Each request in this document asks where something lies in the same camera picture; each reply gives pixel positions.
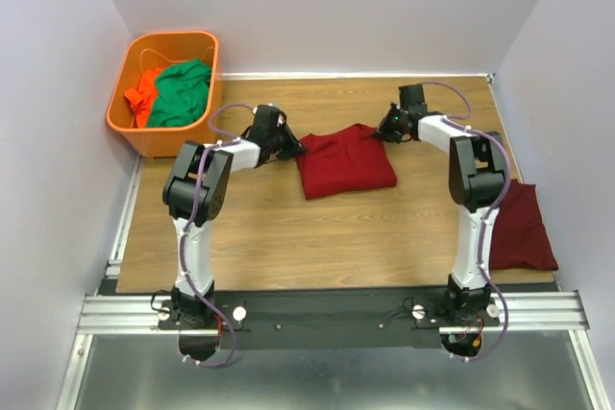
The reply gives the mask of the red t-shirt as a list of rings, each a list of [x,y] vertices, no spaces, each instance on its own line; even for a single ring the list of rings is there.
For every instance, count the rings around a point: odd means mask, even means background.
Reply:
[[[296,163],[305,198],[396,186],[397,176],[375,131],[354,124],[336,133],[304,136],[307,152]]]

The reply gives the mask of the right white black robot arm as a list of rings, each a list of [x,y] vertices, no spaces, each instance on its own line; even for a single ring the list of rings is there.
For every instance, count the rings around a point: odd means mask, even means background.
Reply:
[[[458,206],[457,254],[438,313],[461,326],[487,310],[492,280],[491,241],[500,204],[511,184],[510,159],[496,132],[461,125],[454,116],[428,108],[424,86],[398,88],[374,136],[401,144],[420,141],[448,155],[448,187]]]

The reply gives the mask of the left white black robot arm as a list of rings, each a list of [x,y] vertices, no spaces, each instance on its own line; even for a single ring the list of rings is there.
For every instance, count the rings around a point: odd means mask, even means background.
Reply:
[[[290,160],[308,149],[289,128],[285,112],[273,104],[246,106],[252,124],[241,134],[212,143],[187,141],[162,189],[162,201],[177,237],[178,272],[170,301],[157,309],[159,319],[175,326],[203,328],[222,320],[213,304],[212,223],[225,202],[233,173],[257,169],[271,160]]]

